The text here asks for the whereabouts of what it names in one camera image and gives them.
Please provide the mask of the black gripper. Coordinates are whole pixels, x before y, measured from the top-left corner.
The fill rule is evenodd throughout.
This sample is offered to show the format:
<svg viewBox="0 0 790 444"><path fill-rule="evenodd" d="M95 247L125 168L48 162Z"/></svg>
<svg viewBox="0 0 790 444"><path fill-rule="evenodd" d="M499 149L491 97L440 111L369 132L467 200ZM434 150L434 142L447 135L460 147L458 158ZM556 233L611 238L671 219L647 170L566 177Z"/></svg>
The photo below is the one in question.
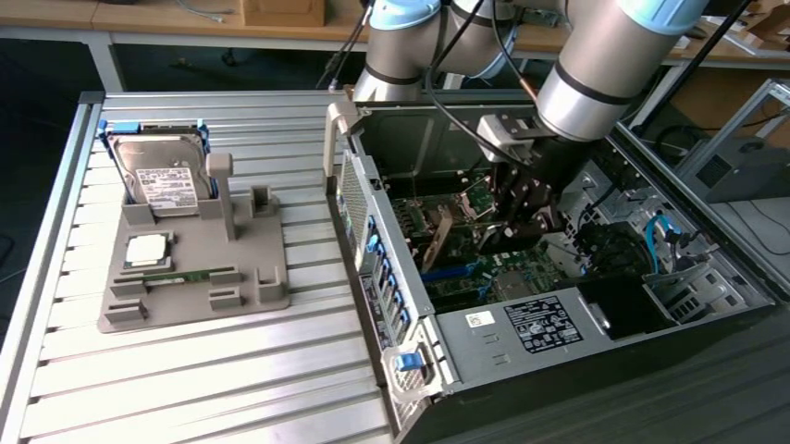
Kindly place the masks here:
<svg viewBox="0 0 790 444"><path fill-rule="evenodd" d="M602 140L575 142L559 136L534 139L526 167L528 178L550 186L551 194L559 198L600 144Z"/></svg>

